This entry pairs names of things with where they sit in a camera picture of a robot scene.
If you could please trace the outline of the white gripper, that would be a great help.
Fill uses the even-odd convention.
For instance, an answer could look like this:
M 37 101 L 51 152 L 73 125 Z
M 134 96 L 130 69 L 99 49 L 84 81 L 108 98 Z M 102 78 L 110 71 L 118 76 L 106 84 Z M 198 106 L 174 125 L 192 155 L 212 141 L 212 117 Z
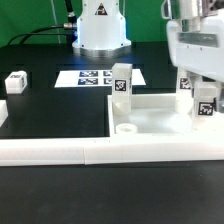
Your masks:
M 193 72 L 189 76 L 192 96 L 197 84 L 203 81 L 200 75 L 219 81 L 215 111 L 224 112 L 224 17 L 203 18 L 200 32 L 183 33 L 174 20 L 167 23 L 166 30 L 171 62 Z

